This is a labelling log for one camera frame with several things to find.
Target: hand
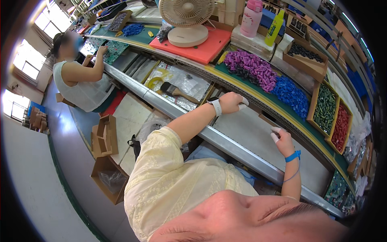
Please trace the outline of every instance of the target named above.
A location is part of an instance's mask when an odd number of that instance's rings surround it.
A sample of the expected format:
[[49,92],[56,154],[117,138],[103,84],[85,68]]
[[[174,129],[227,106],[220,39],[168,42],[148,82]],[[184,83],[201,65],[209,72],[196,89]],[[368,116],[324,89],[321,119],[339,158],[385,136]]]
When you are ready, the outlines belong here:
[[108,47],[107,46],[100,46],[98,48],[98,51],[97,51],[97,56],[98,55],[103,56],[103,54],[105,54],[106,51],[108,51]]
[[273,131],[270,133],[270,136],[276,143],[279,152],[281,152],[285,158],[293,155],[295,150],[291,135],[278,127],[271,127],[270,129]]
[[223,114],[234,113],[247,107],[248,101],[245,97],[234,92],[224,94],[219,98]]
[[95,55],[87,55],[82,65],[87,66],[93,57],[95,57]]

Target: green label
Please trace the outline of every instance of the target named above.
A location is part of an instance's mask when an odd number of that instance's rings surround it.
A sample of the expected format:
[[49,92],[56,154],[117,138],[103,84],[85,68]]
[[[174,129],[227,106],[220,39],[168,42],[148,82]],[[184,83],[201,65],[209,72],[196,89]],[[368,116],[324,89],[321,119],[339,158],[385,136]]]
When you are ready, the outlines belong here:
[[271,29],[270,29],[270,31],[269,31],[269,35],[270,36],[272,36],[273,35],[273,32],[274,32],[274,30],[276,29],[276,27],[275,26],[273,26]]

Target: window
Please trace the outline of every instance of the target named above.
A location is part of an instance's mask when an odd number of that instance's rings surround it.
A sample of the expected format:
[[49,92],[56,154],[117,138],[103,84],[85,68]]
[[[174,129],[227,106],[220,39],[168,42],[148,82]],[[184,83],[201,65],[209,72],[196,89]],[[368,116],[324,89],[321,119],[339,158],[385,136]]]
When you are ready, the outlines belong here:
[[36,80],[45,60],[46,58],[24,39],[17,49],[14,65]]
[[24,110],[29,106],[29,99],[5,90],[2,103],[4,114],[21,122]]
[[70,26],[71,21],[55,1],[51,1],[50,10],[45,7],[35,20],[35,24],[53,39],[57,33],[64,33]]

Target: hair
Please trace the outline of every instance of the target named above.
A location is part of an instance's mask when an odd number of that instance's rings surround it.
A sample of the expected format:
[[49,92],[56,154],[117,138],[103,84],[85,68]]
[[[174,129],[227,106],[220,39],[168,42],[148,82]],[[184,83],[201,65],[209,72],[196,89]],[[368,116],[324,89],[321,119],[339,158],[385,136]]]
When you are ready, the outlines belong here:
[[59,52],[59,48],[62,44],[65,44],[68,42],[68,37],[65,36],[64,33],[57,33],[55,36],[54,36],[54,39],[53,39],[53,47],[50,51],[50,53],[47,55],[47,58],[49,58],[51,55],[54,55],[55,58],[58,58],[58,52]]

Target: yellow lace blouse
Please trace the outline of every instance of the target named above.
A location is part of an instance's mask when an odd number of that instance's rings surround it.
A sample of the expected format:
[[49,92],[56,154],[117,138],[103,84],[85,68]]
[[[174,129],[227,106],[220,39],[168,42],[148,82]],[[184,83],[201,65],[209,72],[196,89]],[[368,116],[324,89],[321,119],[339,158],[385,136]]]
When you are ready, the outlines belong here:
[[218,191],[258,195],[231,164],[214,158],[183,163],[181,145],[179,136],[163,127],[141,146],[124,196],[129,223],[141,242]]

